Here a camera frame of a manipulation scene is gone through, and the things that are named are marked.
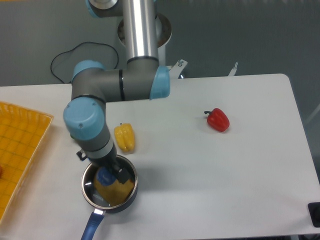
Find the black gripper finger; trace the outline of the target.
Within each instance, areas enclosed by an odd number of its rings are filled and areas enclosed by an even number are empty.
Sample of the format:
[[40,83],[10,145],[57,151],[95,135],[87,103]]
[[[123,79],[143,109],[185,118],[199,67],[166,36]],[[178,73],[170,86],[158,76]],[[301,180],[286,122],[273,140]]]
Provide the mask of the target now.
[[117,164],[113,164],[111,166],[111,172],[113,176],[123,185],[131,178],[128,170],[125,167]]

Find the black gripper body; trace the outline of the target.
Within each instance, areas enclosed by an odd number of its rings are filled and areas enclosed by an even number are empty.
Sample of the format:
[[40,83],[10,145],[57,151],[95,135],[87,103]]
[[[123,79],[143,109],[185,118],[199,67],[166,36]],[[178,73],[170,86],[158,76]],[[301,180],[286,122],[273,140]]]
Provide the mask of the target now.
[[104,155],[102,157],[91,155],[88,155],[87,157],[93,164],[100,167],[105,167],[111,173],[115,171],[114,166],[117,163],[117,150],[115,147],[113,147],[107,155]]

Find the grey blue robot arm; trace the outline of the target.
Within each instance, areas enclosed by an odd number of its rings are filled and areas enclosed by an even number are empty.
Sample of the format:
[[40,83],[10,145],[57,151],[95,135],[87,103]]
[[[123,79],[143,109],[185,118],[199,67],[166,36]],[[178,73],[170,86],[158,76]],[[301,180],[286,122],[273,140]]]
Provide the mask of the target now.
[[71,102],[63,112],[71,137],[81,147],[82,160],[107,168],[120,183],[129,178],[116,159],[117,150],[106,124],[106,103],[165,98],[170,94],[168,68],[158,55],[154,0],[88,0],[98,18],[122,16],[126,68],[106,70],[97,61],[79,62],[71,81]]

